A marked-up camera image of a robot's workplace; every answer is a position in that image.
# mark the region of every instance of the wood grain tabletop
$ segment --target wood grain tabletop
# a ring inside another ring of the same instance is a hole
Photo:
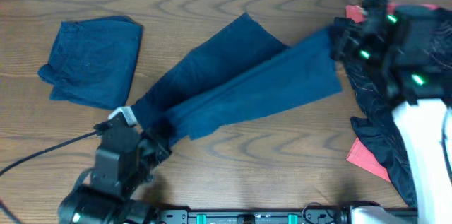
[[[356,0],[0,0],[0,168],[92,131],[108,110],[49,100],[37,70],[47,63],[60,23],[128,15],[145,28],[128,105],[188,51],[248,12],[293,45],[343,16]],[[394,0],[452,8],[452,0]],[[372,200],[404,207],[387,181],[347,162],[363,117],[345,72],[343,92],[273,116],[181,140],[134,195],[154,204],[197,208],[302,208]],[[25,223],[56,223],[61,200],[91,167],[90,137],[28,161],[0,179],[0,197]],[[0,223],[10,223],[0,213]]]

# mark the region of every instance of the folded blue cloth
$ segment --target folded blue cloth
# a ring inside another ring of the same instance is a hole
[[[247,14],[191,51],[132,106],[170,145],[341,91],[326,30],[291,49]]]
[[[54,85],[50,99],[109,110],[124,106],[142,32],[125,16],[61,23],[49,61],[37,72]]]

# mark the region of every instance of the wooden table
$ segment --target wooden table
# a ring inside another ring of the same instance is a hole
[[[92,131],[109,114],[49,100],[36,72],[47,62],[60,22],[128,15],[145,27],[128,104],[192,48],[243,12],[287,44],[343,16],[354,0],[0,0],[0,167]],[[452,0],[431,2],[452,8]],[[344,71],[344,91],[293,110],[188,138],[135,197],[191,208],[301,208],[366,199],[405,206],[395,189],[345,160],[360,112]],[[56,223],[57,208],[79,173],[91,167],[95,137],[40,156],[6,173],[0,197],[26,223]],[[10,223],[0,213],[1,223]]]

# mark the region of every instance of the blue cloth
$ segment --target blue cloth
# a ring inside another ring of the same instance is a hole
[[[125,16],[63,22],[49,61],[37,72],[51,100],[113,110],[129,96],[142,27]]]
[[[247,14],[191,51],[132,106],[170,145],[341,91],[326,30],[287,47]]]

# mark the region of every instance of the table surface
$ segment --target table surface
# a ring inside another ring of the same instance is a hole
[[[435,3],[452,0],[394,0]],[[128,15],[145,31],[128,104],[186,53],[243,12],[292,45],[343,16],[354,0],[0,0],[0,168],[92,131],[109,114],[49,100],[36,72],[65,20]],[[347,162],[355,140],[349,118],[363,117],[338,64],[343,92],[251,122],[181,140],[134,196],[196,208],[302,208],[311,201],[405,204],[387,181]],[[0,197],[26,223],[56,223],[57,208],[79,173],[91,167],[100,140],[91,137],[6,173]],[[9,223],[0,213],[0,223]]]

